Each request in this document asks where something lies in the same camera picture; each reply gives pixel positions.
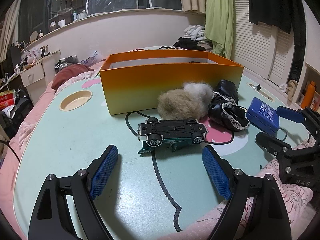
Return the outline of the black hanging garment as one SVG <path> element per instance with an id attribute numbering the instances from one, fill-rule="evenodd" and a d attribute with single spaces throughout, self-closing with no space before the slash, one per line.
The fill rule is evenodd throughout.
<path id="1" fill-rule="evenodd" d="M 294 45 L 305 39 L 305 15 L 301 0 L 249 0 L 249 22 L 273 25 L 283 32 L 293 32 Z"/>

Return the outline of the white clothes pile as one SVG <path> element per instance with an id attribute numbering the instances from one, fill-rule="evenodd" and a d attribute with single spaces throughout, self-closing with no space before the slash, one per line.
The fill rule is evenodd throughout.
<path id="1" fill-rule="evenodd" d="M 184 38 L 190 38 L 194 41 L 205 41 L 206 36 L 204 33 L 204 26 L 202 25 L 189 25 L 184 30 Z"/>

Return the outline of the green hanging garment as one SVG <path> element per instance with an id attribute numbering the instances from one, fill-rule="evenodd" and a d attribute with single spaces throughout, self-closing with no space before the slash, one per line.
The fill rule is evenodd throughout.
<path id="1" fill-rule="evenodd" d="M 207 0 L 205 36 L 212 41 L 212 52 L 231 58 L 234 40 L 233 0 Z"/>

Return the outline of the orange bottle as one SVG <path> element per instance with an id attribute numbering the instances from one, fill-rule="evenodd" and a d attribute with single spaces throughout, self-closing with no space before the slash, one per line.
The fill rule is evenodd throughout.
<path id="1" fill-rule="evenodd" d="M 311 81 L 307 87 L 306 93 L 304 95 L 304 99 L 300 105 L 302 109 L 305 109 L 311 105 L 315 90 L 316 90 L 316 84 L 314 81 Z"/>

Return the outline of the black clothes pile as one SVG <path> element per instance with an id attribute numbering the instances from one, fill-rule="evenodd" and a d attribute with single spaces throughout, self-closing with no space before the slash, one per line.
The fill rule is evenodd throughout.
<path id="1" fill-rule="evenodd" d="M 213 45 L 211 41 L 196 41 L 191 38 L 180 37 L 173 45 L 174 47 L 187 50 L 212 51 Z"/>

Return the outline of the dark red pillow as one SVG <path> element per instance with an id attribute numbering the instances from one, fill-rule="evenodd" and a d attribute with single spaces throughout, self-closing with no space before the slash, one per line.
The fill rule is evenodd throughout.
<path id="1" fill-rule="evenodd" d="M 67 82 L 72 77 L 76 77 L 81 73 L 93 71 L 93 69 L 84 66 L 82 64 L 72 64 L 68 67 L 61 69 L 53 78 L 52 89 L 57 91 L 57 89 Z"/>

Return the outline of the orange cardboard box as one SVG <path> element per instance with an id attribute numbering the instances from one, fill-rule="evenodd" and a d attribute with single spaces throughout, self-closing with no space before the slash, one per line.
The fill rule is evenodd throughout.
<path id="1" fill-rule="evenodd" d="M 186 82 L 212 87 L 222 80 L 240 85 L 243 66 L 199 50 L 139 50 L 111 54 L 100 69 L 110 115 L 153 109 L 158 97 Z"/>

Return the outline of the foil wrappers in slot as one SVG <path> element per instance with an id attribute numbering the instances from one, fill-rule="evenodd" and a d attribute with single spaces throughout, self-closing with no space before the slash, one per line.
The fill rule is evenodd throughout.
<path id="1" fill-rule="evenodd" d="M 256 91 L 261 90 L 261 86 L 260 85 L 252 85 L 252 88 L 255 89 Z"/>

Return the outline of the red snack box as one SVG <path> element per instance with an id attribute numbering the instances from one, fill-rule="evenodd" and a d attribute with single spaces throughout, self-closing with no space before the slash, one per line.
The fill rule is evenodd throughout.
<path id="1" fill-rule="evenodd" d="M 7 90 L 0 93 L 0 110 L 14 105 L 16 100 L 16 91 L 15 90 Z"/>

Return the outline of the black lace fabric pouch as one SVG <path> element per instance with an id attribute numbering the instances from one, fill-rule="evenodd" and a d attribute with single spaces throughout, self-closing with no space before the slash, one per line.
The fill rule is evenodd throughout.
<path id="1" fill-rule="evenodd" d="M 222 127 L 240 132 L 249 128 L 246 111 L 238 106 L 238 91 L 232 81 L 221 80 L 213 91 L 208 118 Z"/>

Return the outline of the black toy race car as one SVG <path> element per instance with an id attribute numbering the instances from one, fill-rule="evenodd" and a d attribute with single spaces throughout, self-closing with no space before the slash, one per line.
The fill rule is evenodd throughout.
<path id="1" fill-rule="evenodd" d="M 161 145 L 168 145 L 174 152 L 204 142 L 207 134 L 206 126 L 194 118 L 158 120 L 151 117 L 138 126 L 137 138 L 143 143 L 138 153 L 151 153 Z"/>

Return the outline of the brown fur pompom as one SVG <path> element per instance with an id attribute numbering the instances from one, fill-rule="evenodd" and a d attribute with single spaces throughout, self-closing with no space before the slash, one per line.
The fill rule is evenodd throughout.
<path id="1" fill-rule="evenodd" d="M 191 93 L 184 89 L 174 89 L 158 97 L 157 111 L 164 120 L 200 120 L 208 113 L 210 94 Z"/>

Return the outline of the white fur pompom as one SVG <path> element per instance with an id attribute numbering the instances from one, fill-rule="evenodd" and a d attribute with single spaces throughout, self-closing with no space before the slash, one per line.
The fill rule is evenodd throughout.
<path id="1" fill-rule="evenodd" d="M 186 82 L 183 84 L 183 89 L 188 91 L 194 98 L 197 98 L 205 105 L 208 105 L 211 102 L 213 89 L 207 83 Z"/>

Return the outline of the blue card case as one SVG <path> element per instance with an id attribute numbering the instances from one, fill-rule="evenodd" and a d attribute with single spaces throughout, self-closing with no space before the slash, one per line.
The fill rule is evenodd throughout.
<path id="1" fill-rule="evenodd" d="M 254 97 L 246 112 L 251 124 L 269 135 L 276 135 L 279 130 L 279 116 L 271 106 Z"/>

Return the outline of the white bedside cabinet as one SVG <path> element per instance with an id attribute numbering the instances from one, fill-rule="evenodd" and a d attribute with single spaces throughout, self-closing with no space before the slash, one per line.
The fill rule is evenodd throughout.
<path id="1" fill-rule="evenodd" d="M 20 74 L 23 86 L 27 90 L 33 105 L 38 102 L 40 96 L 46 91 L 48 84 L 52 82 L 55 76 L 54 66 L 59 61 L 60 56 L 60 50 L 50 53 Z"/>

